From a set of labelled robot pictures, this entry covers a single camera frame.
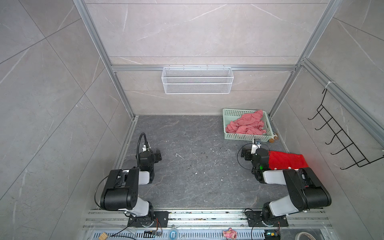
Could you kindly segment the bright red t shirt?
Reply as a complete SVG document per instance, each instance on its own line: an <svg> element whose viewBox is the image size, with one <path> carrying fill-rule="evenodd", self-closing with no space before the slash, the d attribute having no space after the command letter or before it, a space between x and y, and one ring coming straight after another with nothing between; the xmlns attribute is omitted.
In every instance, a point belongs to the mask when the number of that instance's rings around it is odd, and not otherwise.
<svg viewBox="0 0 384 240"><path fill-rule="evenodd" d="M308 164L303 155L271 151L269 156L269 169L286 170L307 168Z"/></svg>

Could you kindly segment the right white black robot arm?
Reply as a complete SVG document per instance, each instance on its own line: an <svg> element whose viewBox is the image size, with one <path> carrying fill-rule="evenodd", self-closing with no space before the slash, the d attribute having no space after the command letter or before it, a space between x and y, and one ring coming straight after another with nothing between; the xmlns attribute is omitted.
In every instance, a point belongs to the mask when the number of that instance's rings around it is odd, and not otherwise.
<svg viewBox="0 0 384 240"><path fill-rule="evenodd" d="M263 205L260 217L246 211L251 225L283 225L287 215L328 207L331 195L308 166L304 156L264 149L246 144L237 153L252 164L251 174L260 184L285 186L288 195Z"/></svg>

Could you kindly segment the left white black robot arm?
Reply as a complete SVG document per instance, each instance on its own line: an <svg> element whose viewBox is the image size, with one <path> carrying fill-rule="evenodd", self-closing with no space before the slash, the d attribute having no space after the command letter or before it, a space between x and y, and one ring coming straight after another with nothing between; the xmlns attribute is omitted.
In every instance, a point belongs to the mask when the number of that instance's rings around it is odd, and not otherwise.
<svg viewBox="0 0 384 240"><path fill-rule="evenodd" d="M137 152L138 166L111 170L96 205L105 211L123 211L130 223L150 227L156 221L152 203L139 197L139 186L151 184L155 178L155 164L162 160L161 151L147 146Z"/></svg>

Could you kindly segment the brown white plush toy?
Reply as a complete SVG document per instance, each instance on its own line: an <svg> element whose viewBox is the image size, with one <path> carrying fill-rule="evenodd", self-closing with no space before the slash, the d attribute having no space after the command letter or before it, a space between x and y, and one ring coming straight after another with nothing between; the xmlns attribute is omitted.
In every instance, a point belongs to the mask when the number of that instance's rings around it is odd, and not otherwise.
<svg viewBox="0 0 384 240"><path fill-rule="evenodd" d="M274 143L275 141L277 141L279 139L278 135L277 134L274 134L270 139L269 139L269 143Z"/></svg>

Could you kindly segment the pink t shirt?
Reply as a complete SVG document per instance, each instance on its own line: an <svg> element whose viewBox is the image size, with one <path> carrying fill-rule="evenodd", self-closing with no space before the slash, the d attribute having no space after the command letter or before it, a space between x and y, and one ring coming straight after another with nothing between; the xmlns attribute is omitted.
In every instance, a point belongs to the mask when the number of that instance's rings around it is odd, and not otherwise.
<svg viewBox="0 0 384 240"><path fill-rule="evenodd" d="M244 134L244 135L264 135L267 130L264 129L265 122L262 120L264 112L262 110L253 113L244 114L239 119L231 121L226 126L226 133Z"/></svg>

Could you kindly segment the light green plastic basket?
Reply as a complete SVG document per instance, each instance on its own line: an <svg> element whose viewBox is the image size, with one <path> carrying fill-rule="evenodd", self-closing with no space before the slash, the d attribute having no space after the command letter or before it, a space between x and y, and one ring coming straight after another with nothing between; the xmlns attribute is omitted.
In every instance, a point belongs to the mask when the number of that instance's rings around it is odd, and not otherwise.
<svg viewBox="0 0 384 240"><path fill-rule="evenodd" d="M223 129L226 140L273 143L277 138L268 114L263 110L223 109Z"/></svg>

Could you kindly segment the blue white round cap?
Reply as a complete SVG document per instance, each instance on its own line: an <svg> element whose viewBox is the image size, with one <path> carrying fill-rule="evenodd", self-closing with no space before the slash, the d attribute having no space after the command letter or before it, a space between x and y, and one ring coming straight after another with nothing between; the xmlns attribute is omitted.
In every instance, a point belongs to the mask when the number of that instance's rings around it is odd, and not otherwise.
<svg viewBox="0 0 384 240"><path fill-rule="evenodd" d="M178 240L179 239L179 232L177 229L171 229L169 231L169 240Z"/></svg>

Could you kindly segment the pink plush toy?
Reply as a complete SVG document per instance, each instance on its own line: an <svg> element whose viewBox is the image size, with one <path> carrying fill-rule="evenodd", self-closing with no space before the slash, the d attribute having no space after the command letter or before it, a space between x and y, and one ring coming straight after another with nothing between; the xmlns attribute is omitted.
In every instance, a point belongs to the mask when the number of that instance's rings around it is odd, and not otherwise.
<svg viewBox="0 0 384 240"><path fill-rule="evenodd" d="M223 237L226 240L236 240L238 237L238 233L232 228L229 228L228 230L223 231Z"/></svg>

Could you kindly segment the white tape roll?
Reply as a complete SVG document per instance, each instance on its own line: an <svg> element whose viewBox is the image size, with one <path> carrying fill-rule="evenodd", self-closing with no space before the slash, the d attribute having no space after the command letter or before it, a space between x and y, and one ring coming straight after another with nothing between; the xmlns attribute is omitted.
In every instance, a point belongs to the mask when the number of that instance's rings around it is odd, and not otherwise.
<svg viewBox="0 0 384 240"><path fill-rule="evenodd" d="M295 240L316 240L316 238L310 233L300 232L296 234Z"/></svg>

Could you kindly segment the small wooden block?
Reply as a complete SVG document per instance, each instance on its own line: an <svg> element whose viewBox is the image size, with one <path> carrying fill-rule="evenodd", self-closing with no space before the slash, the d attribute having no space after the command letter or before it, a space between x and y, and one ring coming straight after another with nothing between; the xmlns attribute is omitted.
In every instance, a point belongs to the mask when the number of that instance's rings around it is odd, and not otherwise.
<svg viewBox="0 0 384 240"><path fill-rule="evenodd" d="M105 233L105 232L103 232L100 236L99 236L99 240L107 240L108 239L108 234L107 233Z"/></svg>

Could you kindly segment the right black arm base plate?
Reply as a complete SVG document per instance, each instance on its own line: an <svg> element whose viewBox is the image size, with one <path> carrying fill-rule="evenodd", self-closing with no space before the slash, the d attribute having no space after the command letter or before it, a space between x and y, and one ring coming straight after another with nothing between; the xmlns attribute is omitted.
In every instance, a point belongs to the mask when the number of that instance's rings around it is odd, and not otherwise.
<svg viewBox="0 0 384 240"><path fill-rule="evenodd" d="M244 211L249 227L288 227L286 216L275 217L262 211L246 209Z"/></svg>

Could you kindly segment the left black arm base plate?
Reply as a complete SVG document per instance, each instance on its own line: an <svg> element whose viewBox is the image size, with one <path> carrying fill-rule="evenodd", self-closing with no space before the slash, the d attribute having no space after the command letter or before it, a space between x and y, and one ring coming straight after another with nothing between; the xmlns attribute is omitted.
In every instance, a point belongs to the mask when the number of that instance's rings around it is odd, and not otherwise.
<svg viewBox="0 0 384 240"><path fill-rule="evenodd" d="M170 212L155 211L145 217L135 217L132 214L126 214L128 217L128 226L137 228L165 228L168 226Z"/></svg>

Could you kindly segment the aluminium mounting rail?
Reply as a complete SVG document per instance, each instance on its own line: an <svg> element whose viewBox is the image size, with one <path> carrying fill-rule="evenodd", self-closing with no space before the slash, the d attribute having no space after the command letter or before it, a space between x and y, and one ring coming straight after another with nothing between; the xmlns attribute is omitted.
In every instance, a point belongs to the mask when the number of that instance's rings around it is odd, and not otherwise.
<svg viewBox="0 0 384 240"><path fill-rule="evenodd" d="M85 215L82 230L117 230L130 225L141 227L139 221L123 212L91 210ZM332 225L322 209L283 216L277 220L263 223L261 210L244 209L160 209L156 211L153 227L156 223L166 228L286 228L286 229L327 229Z"/></svg>

